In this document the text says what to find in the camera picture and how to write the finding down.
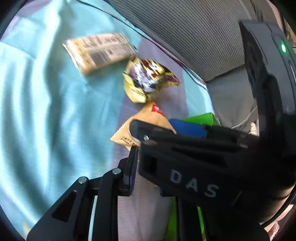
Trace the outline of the tan biscuit packet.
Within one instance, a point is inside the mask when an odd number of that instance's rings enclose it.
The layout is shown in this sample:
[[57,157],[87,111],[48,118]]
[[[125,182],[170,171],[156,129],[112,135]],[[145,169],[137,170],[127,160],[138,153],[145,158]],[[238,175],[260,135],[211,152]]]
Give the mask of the tan biscuit packet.
[[110,140],[130,150],[132,146],[139,147],[144,136],[148,137],[156,131],[176,133],[162,110],[151,101],[124,122]]

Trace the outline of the green white box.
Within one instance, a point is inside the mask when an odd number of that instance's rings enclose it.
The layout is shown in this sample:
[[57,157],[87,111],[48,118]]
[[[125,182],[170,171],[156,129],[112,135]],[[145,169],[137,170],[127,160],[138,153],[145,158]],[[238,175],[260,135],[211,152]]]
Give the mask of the green white box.
[[[177,133],[181,133],[186,136],[189,135],[189,123],[207,126],[221,126],[213,113],[192,116],[183,120],[171,118],[169,119],[169,122],[172,127],[177,129]],[[175,197],[171,197],[170,218],[164,240],[177,240],[177,207]]]

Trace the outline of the patterned blue grey blanket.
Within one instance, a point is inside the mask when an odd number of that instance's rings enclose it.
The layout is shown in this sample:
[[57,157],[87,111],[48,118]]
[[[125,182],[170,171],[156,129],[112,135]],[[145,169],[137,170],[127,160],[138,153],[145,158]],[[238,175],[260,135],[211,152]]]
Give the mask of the patterned blue grey blanket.
[[123,89],[126,61],[84,76],[63,47],[100,33],[124,34],[179,78],[157,100],[167,118],[213,111],[199,77],[106,1],[29,1],[1,38],[1,207],[21,237],[79,177],[99,177],[128,155],[111,141],[141,109]]

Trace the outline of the gold brown snack packet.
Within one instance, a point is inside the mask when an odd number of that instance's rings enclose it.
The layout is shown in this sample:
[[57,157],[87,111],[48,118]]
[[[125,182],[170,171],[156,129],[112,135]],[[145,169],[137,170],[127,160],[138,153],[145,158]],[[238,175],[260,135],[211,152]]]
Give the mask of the gold brown snack packet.
[[161,89],[180,85],[178,78],[165,66],[136,56],[129,59],[123,81],[125,93],[134,103],[152,101]]

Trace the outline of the beige barcode snack packet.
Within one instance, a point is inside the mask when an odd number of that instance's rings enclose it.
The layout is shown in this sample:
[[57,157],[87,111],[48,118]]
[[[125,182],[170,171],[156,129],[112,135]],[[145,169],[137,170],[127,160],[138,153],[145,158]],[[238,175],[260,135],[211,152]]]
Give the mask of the beige barcode snack packet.
[[121,33],[107,33],[68,39],[63,44],[82,75],[129,59],[135,49]]

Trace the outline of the grey sofa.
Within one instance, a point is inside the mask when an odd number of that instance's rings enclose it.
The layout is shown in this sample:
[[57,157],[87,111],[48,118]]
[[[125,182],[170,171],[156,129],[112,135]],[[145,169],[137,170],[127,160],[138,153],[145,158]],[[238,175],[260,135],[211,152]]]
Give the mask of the grey sofa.
[[283,27],[270,1],[111,1],[131,23],[192,69],[209,90],[222,126],[249,132],[258,118],[239,23]]

